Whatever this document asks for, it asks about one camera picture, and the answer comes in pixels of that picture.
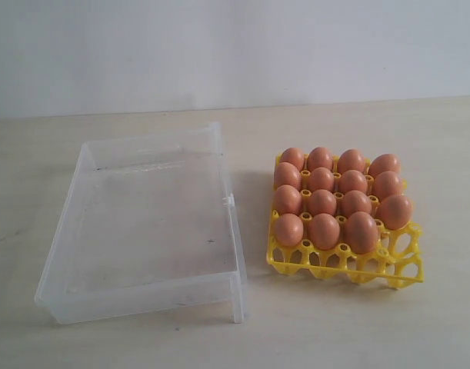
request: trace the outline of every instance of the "yellow egg tray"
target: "yellow egg tray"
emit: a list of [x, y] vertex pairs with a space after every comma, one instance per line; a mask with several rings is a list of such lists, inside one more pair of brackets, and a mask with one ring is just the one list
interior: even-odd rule
[[[334, 157], [334, 172], [336, 169], [338, 157]], [[279, 156], [276, 158], [276, 165], [279, 163]], [[335, 248], [327, 251], [317, 249], [313, 243], [307, 239], [307, 224], [312, 219], [312, 215], [306, 210], [306, 202], [311, 192], [306, 189], [306, 180], [309, 172], [302, 171], [304, 211], [300, 218], [305, 225], [305, 233], [301, 242], [293, 248], [281, 246], [274, 237], [273, 225], [279, 214], [274, 208], [271, 211], [271, 217], [268, 229], [267, 262], [272, 265], [276, 271], [281, 274], [294, 274], [300, 269], [307, 269], [315, 278], [328, 279], [336, 274], [347, 274], [351, 282], [364, 284], [376, 278], [384, 278], [391, 288], [404, 288], [416, 282], [424, 281], [421, 250], [418, 245], [419, 236], [422, 233], [421, 227], [409, 222], [405, 227], [391, 231], [385, 228], [383, 223], [375, 219], [380, 232], [380, 240], [373, 252], [367, 254], [355, 254], [349, 245], [342, 242], [342, 231], [340, 242]], [[335, 193], [339, 202], [342, 194]], [[372, 204], [374, 210], [378, 206], [378, 199], [373, 196]], [[339, 224], [346, 222], [342, 215], [335, 217]], [[409, 237], [407, 246], [400, 251], [398, 249], [399, 238]], [[408, 275], [406, 268], [411, 265], [415, 268], [413, 275]]]

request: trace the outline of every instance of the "table surface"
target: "table surface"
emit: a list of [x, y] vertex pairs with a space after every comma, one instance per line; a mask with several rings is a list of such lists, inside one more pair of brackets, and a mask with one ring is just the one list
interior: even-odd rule
[[[33, 302], [82, 142], [222, 123], [248, 272], [229, 303], [68, 326]], [[404, 290], [265, 263], [275, 155], [396, 153], [424, 228]], [[470, 367], [470, 98], [0, 121], [0, 367]]]

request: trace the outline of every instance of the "brown egg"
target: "brown egg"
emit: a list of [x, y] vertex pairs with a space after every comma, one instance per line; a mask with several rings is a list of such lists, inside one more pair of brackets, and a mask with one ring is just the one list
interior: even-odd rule
[[299, 171], [302, 171], [305, 167], [305, 154], [299, 148], [288, 148], [281, 154], [279, 162], [293, 164]]
[[375, 219], [364, 211], [352, 214], [344, 223], [345, 242], [356, 254], [366, 254], [376, 249], [379, 239]]
[[306, 160], [306, 168], [313, 171], [316, 168], [327, 168], [329, 171], [334, 166], [334, 158], [327, 148], [314, 148]]
[[342, 153], [337, 162], [337, 171], [341, 174], [352, 169], [360, 171], [361, 173], [365, 173], [366, 169], [365, 157], [356, 148], [352, 148]]
[[278, 187], [274, 192], [274, 209], [281, 215], [286, 213], [296, 214], [302, 212], [302, 194], [289, 184]]
[[399, 173], [401, 171], [401, 163], [393, 154], [383, 154], [378, 156], [368, 168], [368, 174], [376, 178], [384, 171], [394, 171]]
[[380, 201], [388, 196], [402, 193], [402, 179], [394, 171], [383, 171], [373, 182], [372, 194]]
[[334, 191], [334, 174], [327, 168], [316, 168], [308, 177], [308, 189], [317, 191], [324, 189], [330, 192]]
[[388, 196], [376, 209], [376, 218], [390, 230], [400, 229], [412, 218], [412, 202], [403, 194]]
[[317, 190], [308, 199], [308, 211], [314, 216], [321, 213], [334, 216], [337, 211], [337, 199], [330, 191]]
[[308, 223], [308, 238], [320, 250], [334, 248], [340, 234], [339, 223], [330, 214], [317, 214]]
[[364, 211], [367, 214], [371, 214], [372, 201], [363, 192], [352, 190], [345, 194], [341, 200], [341, 213], [349, 218], [351, 214], [357, 211]]
[[298, 191], [302, 189], [302, 175], [299, 170], [289, 163], [279, 163], [274, 170], [274, 186], [290, 185]]
[[297, 246], [303, 239], [303, 221], [294, 214], [281, 215], [274, 222], [274, 236], [282, 246]]
[[368, 182], [366, 181], [365, 175], [355, 169], [345, 171], [339, 180], [340, 192], [347, 194], [352, 190], [358, 190], [364, 193], [368, 190]]

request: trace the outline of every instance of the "white wall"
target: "white wall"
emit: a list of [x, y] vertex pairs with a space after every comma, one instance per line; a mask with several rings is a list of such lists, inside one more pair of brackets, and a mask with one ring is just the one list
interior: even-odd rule
[[470, 95], [470, 1], [0, 0], [0, 118]]

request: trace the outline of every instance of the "clear plastic container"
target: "clear plastic container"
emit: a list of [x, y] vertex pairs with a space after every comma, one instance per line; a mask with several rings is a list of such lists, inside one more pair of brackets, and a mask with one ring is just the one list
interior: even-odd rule
[[218, 124], [83, 144], [35, 301], [61, 324], [232, 301], [246, 272]]

